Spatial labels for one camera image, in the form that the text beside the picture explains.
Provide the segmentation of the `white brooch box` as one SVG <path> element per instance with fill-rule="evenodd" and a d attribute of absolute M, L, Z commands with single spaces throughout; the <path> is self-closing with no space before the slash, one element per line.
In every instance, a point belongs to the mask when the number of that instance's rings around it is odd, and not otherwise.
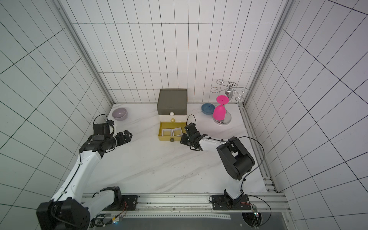
<path fill-rule="evenodd" d="M 183 132 L 182 132 L 182 128 L 181 127 L 173 128 L 172 129 L 172 136 L 174 136 L 174 137 L 180 137 L 182 135 L 183 135 Z"/>
<path fill-rule="evenodd" d="M 173 135 L 172 133 L 171 128 L 162 129 L 162 137 L 171 137 Z"/>

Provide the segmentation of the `three-tier drawer cabinet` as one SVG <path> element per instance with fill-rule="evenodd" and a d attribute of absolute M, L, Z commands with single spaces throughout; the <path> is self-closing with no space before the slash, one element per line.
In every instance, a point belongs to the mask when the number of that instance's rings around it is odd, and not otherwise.
<path fill-rule="evenodd" d="M 162 137 L 162 129 L 182 128 L 186 133 L 187 121 L 187 89 L 160 89 L 157 102 L 157 113 L 160 120 L 158 138 L 160 141 L 180 141 L 181 137 Z"/>

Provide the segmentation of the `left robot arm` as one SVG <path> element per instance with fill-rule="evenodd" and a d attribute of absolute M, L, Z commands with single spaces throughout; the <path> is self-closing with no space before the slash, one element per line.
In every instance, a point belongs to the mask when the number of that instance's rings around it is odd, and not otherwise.
<path fill-rule="evenodd" d="M 133 137 L 127 130 L 116 133 L 112 120 L 94 124 L 93 130 L 63 185 L 49 202 L 38 206 L 36 215 L 42 230 L 87 230 L 91 220 L 104 209 L 127 210 L 128 204 L 117 186 L 104 188 L 82 202 L 83 191 L 103 156 L 131 142 Z"/>

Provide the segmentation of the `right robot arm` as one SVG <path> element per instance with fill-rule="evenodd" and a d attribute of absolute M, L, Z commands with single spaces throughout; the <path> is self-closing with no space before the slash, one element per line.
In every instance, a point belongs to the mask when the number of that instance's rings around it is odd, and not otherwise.
<path fill-rule="evenodd" d="M 223 195 L 211 195 L 209 198 L 213 210 L 253 210 L 249 197 L 242 191 L 245 176 L 252 171 L 255 160 L 239 138 L 216 140 L 201 135 L 194 123 L 185 126 L 185 134 L 180 143 L 191 150 L 217 153 L 228 173 L 228 184 Z"/>

